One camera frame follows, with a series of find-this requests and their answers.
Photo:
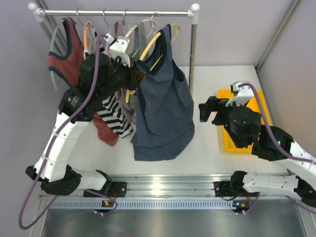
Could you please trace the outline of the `yellow hanger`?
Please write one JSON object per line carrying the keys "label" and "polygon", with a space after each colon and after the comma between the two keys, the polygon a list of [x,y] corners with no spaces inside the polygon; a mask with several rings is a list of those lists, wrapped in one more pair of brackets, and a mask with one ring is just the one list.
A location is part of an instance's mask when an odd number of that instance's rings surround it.
{"label": "yellow hanger", "polygon": [[[148,45],[146,46],[146,48],[144,49],[142,55],[140,56],[140,59],[141,61],[143,61],[145,59],[145,56],[147,55],[147,53],[149,52],[149,50],[151,49],[151,47],[154,45],[154,43],[157,41],[157,39],[161,36],[161,33],[156,33],[155,32],[155,28],[153,27],[153,22],[154,22],[154,25],[156,25],[156,22],[155,20],[153,20],[153,17],[154,16],[158,16],[158,13],[154,13],[151,18],[148,18],[148,19],[145,19],[143,20],[143,22],[150,22],[150,25],[151,25],[151,30],[154,32],[154,36],[153,38],[151,39],[151,41],[148,43]],[[172,27],[174,27],[175,29],[175,35],[174,35],[174,38],[171,40],[171,42],[174,42],[177,37],[178,37],[178,34],[179,32],[181,31],[181,26],[180,24],[178,23],[172,23],[170,24]],[[138,26],[137,25],[134,25],[133,27],[131,27],[129,29],[129,31],[126,33],[125,37],[126,38],[129,38],[129,36],[131,35],[131,33],[137,28]],[[126,94],[125,94],[125,102],[126,103],[129,103],[129,97],[131,94],[134,94],[136,91],[135,90],[126,90]]]}

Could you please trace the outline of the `blue printed tank top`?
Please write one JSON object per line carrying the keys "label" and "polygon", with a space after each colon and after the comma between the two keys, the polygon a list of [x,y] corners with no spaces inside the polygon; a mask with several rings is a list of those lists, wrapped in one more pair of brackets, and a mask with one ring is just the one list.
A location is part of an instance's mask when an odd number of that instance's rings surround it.
{"label": "blue printed tank top", "polygon": [[171,25],[159,34],[151,55],[137,61],[146,75],[137,88],[136,131],[131,139],[136,161],[175,159],[195,133],[194,102],[185,74],[173,60]]}

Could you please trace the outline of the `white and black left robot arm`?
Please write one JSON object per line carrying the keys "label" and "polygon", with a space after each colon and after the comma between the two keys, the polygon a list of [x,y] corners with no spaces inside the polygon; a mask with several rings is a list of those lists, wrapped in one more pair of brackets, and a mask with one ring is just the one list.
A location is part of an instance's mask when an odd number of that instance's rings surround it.
{"label": "white and black left robot arm", "polygon": [[103,101],[121,89],[135,89],[145,73],[134,58],[124,61],[106,54],[90,54],[79,68],[79,83],[68,89],[58,106],[55,128],[38,162],[26,174],[49,195],[68,196],[83,190],[84,196],[107,196],[112,189],[111,178],[101,170],[72,168],[71,153],[94,115],[103,110]]}

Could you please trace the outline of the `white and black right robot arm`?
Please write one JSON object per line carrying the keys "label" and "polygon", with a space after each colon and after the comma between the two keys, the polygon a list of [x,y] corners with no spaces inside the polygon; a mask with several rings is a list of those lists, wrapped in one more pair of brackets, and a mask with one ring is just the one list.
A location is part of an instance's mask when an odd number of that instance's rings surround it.
{"label": "white and black right robot arm", "polygon": [[216,195],[245,196],[266,193],[297,199],[310,207],[316,205],[316,164],[293,137],[283,129],[261,123],[262,115],[246,105],[227,106],[227,99],[211,96],[199,104],[199,120],[208,121],[216,113],[212,124],[222,126],[234,145],[241,149],[252,146],[251,153],[260,159],[276,162],[293,174],[287,176],[259,175],[235,171],[226,190]]}

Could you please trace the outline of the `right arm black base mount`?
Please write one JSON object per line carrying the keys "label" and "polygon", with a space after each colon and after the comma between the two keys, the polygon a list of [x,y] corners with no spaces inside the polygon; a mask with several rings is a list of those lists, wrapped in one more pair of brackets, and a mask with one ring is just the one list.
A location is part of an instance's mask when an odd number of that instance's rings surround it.
{"label": "right arm black base mount", "polygon": [[237,197],[246,197],[247,192],[242,187],[233,187],[230,181],[214,182],[215,196],[224,200],[231,201]]}

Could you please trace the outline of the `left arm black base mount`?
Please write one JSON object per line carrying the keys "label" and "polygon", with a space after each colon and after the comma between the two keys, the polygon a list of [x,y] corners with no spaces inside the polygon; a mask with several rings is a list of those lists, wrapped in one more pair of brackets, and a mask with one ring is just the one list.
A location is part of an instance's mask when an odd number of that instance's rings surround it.
{"label": "left arm black base mount", "polygon": [[108,196],[110,198],[123,198],[126,195],[127,183],[126,182],[107,182],[105,186],[97,190],[84,191],[85,198],[100,197],[100,195]]}

